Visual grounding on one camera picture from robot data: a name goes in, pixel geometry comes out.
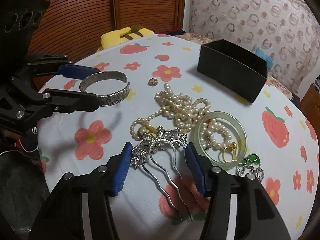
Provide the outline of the silver hair comb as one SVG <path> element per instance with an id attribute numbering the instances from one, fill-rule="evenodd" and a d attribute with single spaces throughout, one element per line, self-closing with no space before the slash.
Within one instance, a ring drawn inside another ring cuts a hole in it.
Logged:
<path id="1" fill-rule="evenodd" d="M 187 135 L 179 128 L 158 126 L 155 133 L 143 131 L 140 143 L 131 153 L 131 166 L 143 171 L 154 182 L 169 209 L 174 211 L 174 218 L 179 220 L 193 220 L 182 196 L 182 187 L 174 182 L 175 176 L 183 181 L 177 162 L 178 155 L 184 154 L 186 143 Z"/>

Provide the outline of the green jade bangle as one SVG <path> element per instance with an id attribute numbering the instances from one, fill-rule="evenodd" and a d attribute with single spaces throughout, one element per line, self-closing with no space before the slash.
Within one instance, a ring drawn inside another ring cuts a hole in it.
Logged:
<path id="1" fill-rule="evenodd" d="M 214 166 L 230 170 L 240 163 L 247 151 L 247 135 L 240 122 L 225 112 L 204 115 L 190 135 L 199 155 Z"/>

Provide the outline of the black jewelry box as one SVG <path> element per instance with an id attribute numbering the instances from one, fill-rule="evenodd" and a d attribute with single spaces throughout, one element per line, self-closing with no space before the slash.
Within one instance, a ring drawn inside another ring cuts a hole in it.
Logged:
<path id="1" fill-rule="evenodd" d="M 253 103 L 267 81 L 267 62 L 227 40 L 203 44 L 197 71 Z"/>

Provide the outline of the strawberry flower table cloth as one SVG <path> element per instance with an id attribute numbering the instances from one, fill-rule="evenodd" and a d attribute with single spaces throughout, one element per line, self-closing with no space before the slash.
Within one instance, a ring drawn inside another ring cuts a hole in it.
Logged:
<path id="1" fill-rule="evenodd" d="M 197 72 L 200 45 L 165 34 L 151 35 L 102 50 L 81 65 L 128 77 L 129 96 L 95 112 L 55 113 L 38 126 L 45 179 L 53 189 L 62 175 L 91 172 L 118 154 L 126 142 L 136 145 L 138 122 L 151 129 L 174 129 L 176 120 L 155 100 L 165 89 L 189 114 L 178 122 L 194 128 L 205 109 L 237 118 L 247 134 L 247 153 L 261 159 L 263 187 L 279 210 L 292 239 L 303 233 L 315 201 L 319 149 L 313 127 L 303 113 L 276 87 L 265 84 L 254 103 Z M 148 85 L 151 78 L 158 84 Z M 193 220 L 174 218 L 154 182 L 141 170 L 129 169 L 123 190 L 111 199 L 121 239 L 198 239 L 209 201 L 196 191 L 181 154 L 178 168 L 182 196 Z"/>

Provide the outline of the yellow plush toy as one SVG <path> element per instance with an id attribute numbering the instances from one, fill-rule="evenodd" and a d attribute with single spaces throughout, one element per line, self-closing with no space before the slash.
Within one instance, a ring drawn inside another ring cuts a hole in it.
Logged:
<path id="1" fill-rule="evenodd" d="M 134 40 L 140 37 L 150 36 L 153 34 L 153 31 L 146 29 L 140 25 L 134 25 L 123 29 L 110 31 L 101 36 L 101 46 L 97 49 L 97 52 L 124 43 L 126 41 Z"/>

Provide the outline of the wooden slatted wardrobe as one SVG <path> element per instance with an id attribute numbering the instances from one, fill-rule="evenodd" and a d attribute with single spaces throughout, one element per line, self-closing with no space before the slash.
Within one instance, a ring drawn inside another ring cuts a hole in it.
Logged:
<path id="1" fill-rule="evenodd" d="M 140 25 L 164 34 L 183 25 L 185 0 L 48 1 L 29 52 L 67 55 L 74 62 L 93 54 L 109 31 Z"/>

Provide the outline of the small gold flower brooch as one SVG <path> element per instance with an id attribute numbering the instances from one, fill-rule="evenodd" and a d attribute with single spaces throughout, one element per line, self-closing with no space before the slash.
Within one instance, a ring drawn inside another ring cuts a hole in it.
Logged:
<path id="1" fill-rule="evenodd" d="M 148 81 L 148 85 L 151 86 L 151 87 L 154 87 L 158 84 L 158 80 L 156 78 L 151 78 L 149 81 Z"/>

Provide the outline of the wooden sideboard cabinet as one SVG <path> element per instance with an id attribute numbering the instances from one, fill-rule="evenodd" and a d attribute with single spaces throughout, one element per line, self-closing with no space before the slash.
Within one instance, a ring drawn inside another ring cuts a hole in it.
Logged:
<path id="1" fill-rule="evenodd" d="M 308 91 L 304 95 L 301 101 L 301 110 L 305 115 L 317 138 L 319 138 L 319 125 L 320 125 L 320 117 L 319 117 L 319 93 L 314 85 L 310 85 Z"/>

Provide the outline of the blue fluffy bag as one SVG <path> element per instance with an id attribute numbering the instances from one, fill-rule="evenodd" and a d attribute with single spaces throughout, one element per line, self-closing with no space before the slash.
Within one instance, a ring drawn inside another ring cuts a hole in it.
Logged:
<path id="1" fill-rule="evenodd" d="M 255 49 L 254 51 L 255 55 L 260 57 L 261 59 L 266 61 L 267 69 L 271 69 L 273 66 L 273 59 L 269 55 L 267 55 L 263 50 L 261 50 L 259 47 Z"/>

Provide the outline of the floral patterned curtain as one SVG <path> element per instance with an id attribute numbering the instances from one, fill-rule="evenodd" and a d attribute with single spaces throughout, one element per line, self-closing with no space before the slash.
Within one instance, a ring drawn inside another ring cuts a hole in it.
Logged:
<path id="1" fill-rule="evenodd" d="M 299 0 L 191 0 L 190 31 L 272 57 L 268 69 L 291 92 L 319 60 L 319 23 Z"/>

